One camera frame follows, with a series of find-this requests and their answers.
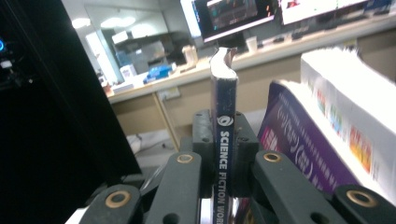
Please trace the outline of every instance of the monitor screen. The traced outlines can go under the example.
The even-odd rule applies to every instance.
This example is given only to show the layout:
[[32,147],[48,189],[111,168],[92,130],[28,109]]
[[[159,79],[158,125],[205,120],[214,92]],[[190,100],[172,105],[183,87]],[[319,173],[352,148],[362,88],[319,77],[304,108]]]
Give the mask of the monitor screen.
[[280,0],[280,7],[282,10],[283,24],[290,24],[367,1],[368,0]]
[[180,4],[183,8],[183,13],[186,17],[186,22],[189,26],[191,37],[196,38],[201,36],[201,30],[199,29],[198,21],[195,17],[195,11],[192,7],[193,1],[194,0],[180,0]]
[[274,19],[271,0],[196,0],[192,2],[204,42]]

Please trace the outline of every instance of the black metal bracket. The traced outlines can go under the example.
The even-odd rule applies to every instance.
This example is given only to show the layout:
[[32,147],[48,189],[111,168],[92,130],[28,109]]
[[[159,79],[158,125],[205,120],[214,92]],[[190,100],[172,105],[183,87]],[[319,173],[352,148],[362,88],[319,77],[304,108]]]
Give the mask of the black metal bracket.
[[[325,195],[285,155],[262,150],[242,113],[236,114],[235,124],[232,195],[248,198],[256,223],[396,223],[396,207],[377,193],[361,186],[340,186],[334,195]],[[180,152],[169,159],[150,194],[146,190],[139,195],[134,189],[135,201],[112,208],[106,204],[109,195],[131,187],[111,187],[97,196],[80,223],[200,223],[200,199],[211,197],[214,182],[209,110],[195,113],[192,133],[193,137],[181,140]],[[147,195],[152,202],[142,209]]]

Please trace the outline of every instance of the white book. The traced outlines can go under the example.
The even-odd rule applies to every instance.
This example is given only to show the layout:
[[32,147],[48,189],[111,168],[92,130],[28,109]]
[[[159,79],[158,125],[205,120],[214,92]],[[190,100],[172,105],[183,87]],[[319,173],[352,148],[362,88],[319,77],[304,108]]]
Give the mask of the white book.
[[301,81],[366,173],[396,204],[396,86],[356,51],[303,54]]
[[358,184],[388,198],[336,134],[311,95],[301,83],[286,80],[271,83],[259,132],[264,149],[284,153],[324,192],[333,194],[339,186]]

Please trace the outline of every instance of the book spine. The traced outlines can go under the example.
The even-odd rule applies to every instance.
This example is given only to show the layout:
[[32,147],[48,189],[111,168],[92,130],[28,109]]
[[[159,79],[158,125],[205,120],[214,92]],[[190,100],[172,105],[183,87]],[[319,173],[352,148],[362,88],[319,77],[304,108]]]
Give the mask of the book spine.
[[212,125],[215,139],[216,179],[213,193],[213,223],[229,223],[233,201],[230,197],[234,147],[235,78],[212,77]]

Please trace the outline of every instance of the power outlet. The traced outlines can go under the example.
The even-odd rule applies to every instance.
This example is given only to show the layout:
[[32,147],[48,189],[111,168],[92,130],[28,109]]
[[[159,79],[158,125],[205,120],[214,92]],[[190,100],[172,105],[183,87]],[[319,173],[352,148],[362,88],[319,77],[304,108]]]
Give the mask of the power outlet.
[[180,91],[178,90],[178,87],[173,87],[167,90],[158,91],[157,94],[160,100],[162,101],[180,97]]
[[346,40],[342,44],[343,49],[358,49],[358,39]]

